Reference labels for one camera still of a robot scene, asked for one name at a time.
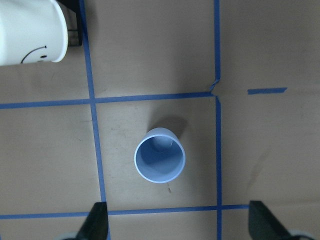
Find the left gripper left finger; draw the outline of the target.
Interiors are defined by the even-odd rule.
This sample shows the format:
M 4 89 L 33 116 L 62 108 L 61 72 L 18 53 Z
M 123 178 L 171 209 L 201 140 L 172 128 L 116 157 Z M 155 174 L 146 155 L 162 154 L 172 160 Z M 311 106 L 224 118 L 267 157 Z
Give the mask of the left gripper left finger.
M 96 202 L 76 235 L 77 240 L 106 240 L 109 232 L 106 202 Z

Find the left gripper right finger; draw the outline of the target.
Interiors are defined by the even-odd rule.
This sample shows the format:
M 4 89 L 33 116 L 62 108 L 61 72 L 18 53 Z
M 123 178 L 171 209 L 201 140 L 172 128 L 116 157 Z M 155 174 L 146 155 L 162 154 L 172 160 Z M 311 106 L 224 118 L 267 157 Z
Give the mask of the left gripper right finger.
M 249 235 L 253 240 L 289 240 L 293 237 L 259 200 L 249 202 Z

